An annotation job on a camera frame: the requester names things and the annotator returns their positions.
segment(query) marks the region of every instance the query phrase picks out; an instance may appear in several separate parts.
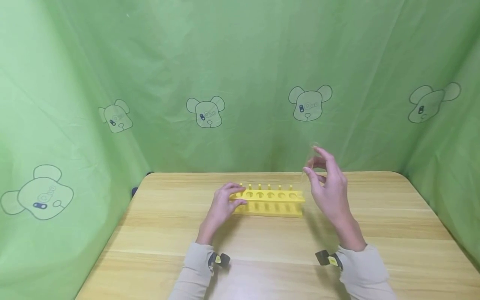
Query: finger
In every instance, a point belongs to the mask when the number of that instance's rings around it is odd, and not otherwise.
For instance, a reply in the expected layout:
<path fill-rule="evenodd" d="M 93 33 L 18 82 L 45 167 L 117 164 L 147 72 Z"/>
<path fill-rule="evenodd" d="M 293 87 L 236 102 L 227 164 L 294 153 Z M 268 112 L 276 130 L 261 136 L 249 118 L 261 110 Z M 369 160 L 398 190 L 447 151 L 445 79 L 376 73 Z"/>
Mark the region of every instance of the finger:
<path fill-rule="evenodd" d="M 318 175 L 318 174 L 317 174 L 317 177 L 318 177 L 318 181 L 320 181 L 321 183 L 327 182 L 327 177 L 323 175 Z"/>
<path fill-rule="evenodd" d="M 311 168 L 308 168 L 308 167 L 304 167 L 303 171 L 305 172 L 305 174 L 307 174 L 308 179 L 310 179 L 310 186 L 312 188 L 312 192 L 320 191 L 323 187 L 320 185 L 317 174 Z"/>
<path fill-rule="evenodd" d="M 235 194 L 237 192 L 242 192 L 244 190 L 245 190 L 244 186 L 238 186 L 238 187 L 233 187 L 233 188 L 229 188 L 229 189 L 224 189 L 224 191 L 226 191 L 229 195 Z"/>
<path fill-rule="evenodd" d="M 331 155 L 325 149 L 320 147 L 314 147 L 314 150 L 325 159 L 327 174 L 334 173 L 335 175 L 339 176 L 342 173 L 333 155 Z"/>
<path fill-rule="evenodd" d="M 229 182 L 229 183 L 224 184 L 220 189 L 221 189 L 221 190 L 231 189 L 231 188 L 239 187 L 239 186 L 240 186 L 239 184 L 236 184 L 236 183 L 233 183 L 233 182 Z"/>
<path fill-rule="evenodd" d="M 239 207 L 240 205 L 246 205 L 247 201 L 243 199 L 235 199 L 235 201 L 230 202 L 230 213 L 233 214 L 235 209 Z"/>
<path fill-rule="evenodd" d="M 307 161 L 305 167 L 325 169 L 325 159 L 321 156 L 313 156 Z"/>

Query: bear cartoon print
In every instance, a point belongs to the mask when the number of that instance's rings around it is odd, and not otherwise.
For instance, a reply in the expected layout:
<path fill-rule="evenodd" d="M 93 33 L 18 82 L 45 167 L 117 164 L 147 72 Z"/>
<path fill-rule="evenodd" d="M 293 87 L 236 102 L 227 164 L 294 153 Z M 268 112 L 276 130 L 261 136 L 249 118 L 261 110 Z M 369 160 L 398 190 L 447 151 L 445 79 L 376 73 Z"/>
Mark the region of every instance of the bear cartoon print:
<path fill-rule="evenodd" d="M 41 165 L 33 171 L 33 179 L 19 191 L 9 191 L 0 198 L 8 215 L 29 211 L 39 220 L 48 220 L 61 213 L 73 199 L 73 190 L 58 181 L 61 171 L 52 165 Z"/>
<path fill-rule="evenodd" d="M 219 96 L 210 101 L 199 102 L 197 99 L 187 100 L 187 110 L 197 116 L 197 124 L 203 128 L 214 128 L 222 125 L 220 112 L 225 109 L 225 102 Z"/>
<path fill-rule="evenodd" d="M 332 93 L 329 85 L 307 92 L 299 86 L 294 87 L 288 95 L 290 103 L 295 104 L 293 117 L 304 122 L 318 119 L 322 115 L 322 103 L 330 100 Z"/>
<path fill-rule="evenodd" d="M 437 91 L 428 85 L 419 87 L 410 95 L 410 102 L 416 106 L 408 115 L 408 120 L 412 123 L 423 123 L 430 120 L 440 111 L 442 102 L 456 99 L 460 92 L 461 87 L 455 82 L 447 85 L 445 89 Z"/>
<path fill-rule="evenodd" d="M 102 122 L 108 122 L 108 127 L 113 133 L 122 132 L 133 126 L 132 120 L 127 116 L 129 112 L 130 108 L 121 99 L 117 99 L 115 104 L 106 108 L 98 108 Z"/>

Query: sleeve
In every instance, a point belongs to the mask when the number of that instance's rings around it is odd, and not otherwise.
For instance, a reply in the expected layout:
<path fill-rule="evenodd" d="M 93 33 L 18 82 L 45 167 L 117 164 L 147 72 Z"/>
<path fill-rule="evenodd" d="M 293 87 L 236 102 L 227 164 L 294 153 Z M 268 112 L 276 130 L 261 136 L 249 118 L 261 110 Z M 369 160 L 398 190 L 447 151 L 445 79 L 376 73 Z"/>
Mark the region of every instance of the sleeve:
<path fill-rule="evenodd" d="M 187 251 L 183 268 L 168 300 L 202 300 L 205 297 L 212 273 L 208 260 L 213 247 L 192 243 Z"/>
<path fill-rule="evenodd" d="M 343 271 L 340 281 L 352 300 L 395 300 L 388 272 L 377 249 L 368 245 L 362 252 L 338 247 Z"/>

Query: black object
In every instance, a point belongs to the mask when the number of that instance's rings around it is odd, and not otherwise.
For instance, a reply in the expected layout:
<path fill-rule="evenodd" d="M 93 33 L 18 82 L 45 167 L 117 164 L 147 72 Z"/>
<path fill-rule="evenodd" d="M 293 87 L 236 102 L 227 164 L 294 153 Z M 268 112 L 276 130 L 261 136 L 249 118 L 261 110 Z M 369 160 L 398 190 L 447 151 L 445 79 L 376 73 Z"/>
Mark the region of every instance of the black object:
<path fill-rule="evenodd" d="M 210 258 L 208 259 L 208 267 L 210 269 L 213 269 L 213 264 L 217 264 L 222 268 L 225 268 L 225 267 L 228 267 L 229 263 L 230 263 L 230 257 L 225 253 L 218 255 L 215 252 L 213 252 Z"/>
<path fill-rule="evenodd" d="M 320 265 L 332 264 L 339 267 L 340 270 L 343 270 L 342 262 L 340 261 L 336 253 L 328 254 L 327 250 L 322 250 L 320 252 L 315 253 L 315 256 L 317 257 L 317 260 L 320 263 Z"/>
<path fill-rule="evenodd" d="M 322 250 L 320 252 L 315 253 L 315 256 L 317 257 L 318 262 L 320 265 L 329 265 L 330 262 L 328 261 L 328 257 L 330 256 L 328 254 L 327 250 Z"/>
<path fill-rule="evenodd" d="M 148 175 L 150 175 L 150 174 L 152 174 L 152 173 L 153 173 L 153 172 L 148 172 L 147 175 L 145 175 L 145 177 L 147 177 Z M 132 189 L 132 198 L 133 198 L 133 196 L 135 196 L 135 193 L 137 192 L 137 190 L 138 190 L 138 187 L 134 187 L 134 188 Z"/>
<path fill-rule="evenodd" d="M 226 255 L 225 253 L 220 254 L 220 263 L 218 264 L 222 268 L 228 267 L 230 263 L 230 256 Z"/>

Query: wooden table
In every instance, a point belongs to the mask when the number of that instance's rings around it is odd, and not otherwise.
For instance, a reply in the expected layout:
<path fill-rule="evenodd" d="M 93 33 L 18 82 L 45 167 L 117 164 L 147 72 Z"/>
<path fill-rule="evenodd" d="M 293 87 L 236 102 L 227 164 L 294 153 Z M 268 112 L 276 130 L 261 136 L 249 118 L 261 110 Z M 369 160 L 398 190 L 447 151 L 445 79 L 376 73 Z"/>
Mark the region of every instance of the wooden table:
<path fill-rule="evenodd" d="M 350 172 L 348 195 L 399 299 L 480 299 L 480 275 L 403 176 Z M 166 299 L 214 191 L 227 181 L 294 184 L 299 173 L 154 173 L 147 176 L 77 299 Z M 231 257 L 206 299 L 349 299 L 339 270 L 314 254 L 335 250 L 332 227 L 306 197 L 304 218 L 234 216 L 217 234 Z"/>

